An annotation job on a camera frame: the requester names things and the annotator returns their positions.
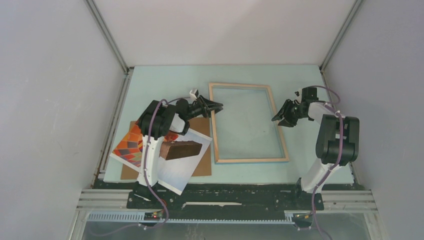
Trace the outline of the aluminium mounting profile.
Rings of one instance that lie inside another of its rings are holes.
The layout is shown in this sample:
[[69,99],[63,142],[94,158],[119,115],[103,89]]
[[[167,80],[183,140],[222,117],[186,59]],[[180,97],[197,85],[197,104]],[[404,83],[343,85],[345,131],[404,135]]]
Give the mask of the aluminium mounting profile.
[[[155,225],[162,219],[161,211],[145,209],[128,209],[128,195],[132,192],[129,184],[116,184],[105,189],[82,190],[73,217],[68,239],[80,240],[83,237],[88,220],[105,220],[117,222],[148,223]],[[380,239],[378,226],[378,209],[370,190],[345,190],[342,185],[332,184],[321,191],[323,210],[321,214],[362,214],[370,237]],[[227,224],[305,224],[310,213],[287,212],[284,220],[174,220],[169,212],[164,214],[168,223],[227,223]]]

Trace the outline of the brown backing board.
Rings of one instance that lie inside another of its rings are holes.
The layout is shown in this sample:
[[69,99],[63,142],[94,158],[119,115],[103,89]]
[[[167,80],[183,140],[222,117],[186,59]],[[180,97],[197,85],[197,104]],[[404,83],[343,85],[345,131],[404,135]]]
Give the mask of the brown backing board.
[[[190,121],[190,129],[197,131],[201,134],[204,134],[208,137],[211,136],[210,133],[210,119],[203,117],[192,118]],[[196,169],[194,170],[192,177],[205,177],[212,175],[212,167],[211,167],[211,147],[209,146],[203,155],[202,159],[198,163]],[[138,173],[126,166],[122,166],[120,180],[135,180],[138,176]]]

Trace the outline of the dark brown wooden block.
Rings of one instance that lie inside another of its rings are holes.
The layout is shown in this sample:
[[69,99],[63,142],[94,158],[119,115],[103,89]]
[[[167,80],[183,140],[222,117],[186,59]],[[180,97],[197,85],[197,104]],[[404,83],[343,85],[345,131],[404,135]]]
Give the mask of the dark brown wooden block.
[[166,161],[199,155],[202,144],[195,141],[170,141],[162,143],[159,156]]

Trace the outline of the right corner aluminium post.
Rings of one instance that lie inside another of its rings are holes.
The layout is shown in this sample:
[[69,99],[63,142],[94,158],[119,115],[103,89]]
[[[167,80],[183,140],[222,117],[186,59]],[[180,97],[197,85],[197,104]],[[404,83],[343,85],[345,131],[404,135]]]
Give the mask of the right corner aluminium post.
[[329,50],[327,51],[321,65],[319,66],[320,72],[323,74],[326,71],[330,61],[332,60],[334,54],[336,53],[339,45],[341,44],[344,36],[348,32],[351,24],[353,23],[355,17],[357,16],[360,8],[362,7],[365,0],[355,0],[352,7],[350,8],[345,20],[343,21],[339,31],[337,32]]

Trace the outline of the wooden picture frame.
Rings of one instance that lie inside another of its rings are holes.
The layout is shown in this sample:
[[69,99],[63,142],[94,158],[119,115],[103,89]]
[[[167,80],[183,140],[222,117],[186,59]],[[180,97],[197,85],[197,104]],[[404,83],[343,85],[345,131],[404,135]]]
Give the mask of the wooden picture frame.
[[222,103],[211,114],[217,164],[285,163],[290,157],[269,85],[211,82],[211,101]]

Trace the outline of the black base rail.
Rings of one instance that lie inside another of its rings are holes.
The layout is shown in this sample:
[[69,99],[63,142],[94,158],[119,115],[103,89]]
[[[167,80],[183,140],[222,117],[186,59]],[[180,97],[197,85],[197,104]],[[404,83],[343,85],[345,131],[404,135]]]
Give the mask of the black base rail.
[[127,209],[163,210],[171,220],[283,221],[286,213],[324,210],[322,195],[302,192],[295,184],[191,184],[181,194],[163,186],[150,201],[128,194]]

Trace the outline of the corner aluminium post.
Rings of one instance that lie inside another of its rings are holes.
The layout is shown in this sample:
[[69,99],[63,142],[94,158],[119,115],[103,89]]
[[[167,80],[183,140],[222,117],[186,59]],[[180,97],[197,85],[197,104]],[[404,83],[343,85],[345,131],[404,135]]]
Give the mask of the corner aluminium post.
[[124,72],[124,74],[128,74],[130,67],[127,65],[126,61],[124,60],[124,57],[119,50],[119,47],[109,30],[107,23],[105,19],[103,18],[99,7],[97,6],[96,2],[94,0],[84,0],[90,14],[92,15],[95,23],[97,24],[102,36],[104,37],[107,45],[109,46],[110,50],[112,51],[115,59],[119,63],[120,68]]
[[326,71],[330,61],[332,60],[334,54],[336,53],[339,45],[341,44],[344,36],[348,32],[351,24],[353,23],[355,17],[357,16],[360,8],[362,7],[365,0],[355,0],[352,7],[350,8],[345,20],[343,21],[339,31],[337,32],[329,50],[327,51],[321,65],[319,66],[320,72],[323,74]]

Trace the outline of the colourful balloon photo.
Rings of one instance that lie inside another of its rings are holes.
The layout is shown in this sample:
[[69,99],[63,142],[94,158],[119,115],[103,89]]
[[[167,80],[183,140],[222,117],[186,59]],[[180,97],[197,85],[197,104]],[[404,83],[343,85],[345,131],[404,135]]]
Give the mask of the colourful balloon photo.
[[[188,130],[186,135],[178,135],[170,132],[164,142],[194,141],[202,144],[199,155],[173,160],[165,160],[162,157],[158,161],[158,183],[174,193],[181,195],[188,184],[193,172],[210,147],[212,138],[193,129]],[[103,180],[108,183],[130,183],[135,180],[120,180],[123,165],[135,170],[139,175],[142,158],[142,134],[131,121],[127,134],[120,140],[114,150],[109,154],[106,172]]]

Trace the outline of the left corner aluminium post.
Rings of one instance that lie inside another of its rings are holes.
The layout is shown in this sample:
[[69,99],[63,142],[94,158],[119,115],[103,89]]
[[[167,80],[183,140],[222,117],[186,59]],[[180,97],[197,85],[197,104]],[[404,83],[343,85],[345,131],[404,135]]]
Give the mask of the left corner aluminium post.
[[99,7],[97,6],[96,2],[94,0],[84,0],[90,14],[92,15],[95,23],[97,24],[102,36],[104,37],[107,45],[109,46],[110,50],[112,51],[115,59],[119,63],[120,68],[124,72],[124,74],[128,74],[130,67],[127,65],[126,61],[124,60],[124,57],[119,50],[119,47],[109,30],[107,23],[105,19],[103,18]]

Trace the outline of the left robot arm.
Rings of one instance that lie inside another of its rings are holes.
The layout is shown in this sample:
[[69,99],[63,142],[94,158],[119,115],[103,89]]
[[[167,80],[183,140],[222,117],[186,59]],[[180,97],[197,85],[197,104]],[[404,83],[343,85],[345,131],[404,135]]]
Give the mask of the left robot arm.
[[173,104],[162,99],[153,100],[138,118],[137,125],[142,134],[142,160],[137,177],[139,185],[152,189],[158,179],[160,148],[165,136],[172,132],[184,136],[190,127],[189,120],[202,116],[209,118],[224,105],[198,96],[193,102],[179,98]]

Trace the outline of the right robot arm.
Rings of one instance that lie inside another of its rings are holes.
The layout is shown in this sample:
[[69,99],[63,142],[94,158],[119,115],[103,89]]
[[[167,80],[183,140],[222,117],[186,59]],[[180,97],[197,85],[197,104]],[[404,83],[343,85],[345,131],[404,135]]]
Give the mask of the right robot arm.
[[354,162],[359,155],[360,120],[345,116],[334,103],[320,100],[318,85],[295,92],[296,99],[287,99],[271,119],[278,126],[293,128],[298,120],[308,119],[319,124],[315,144],[316,160],[307,174],[297,181],[299,190],[291,194],[291,204],[304,209],[311,195],[319,194],[324,184],[337,170]]

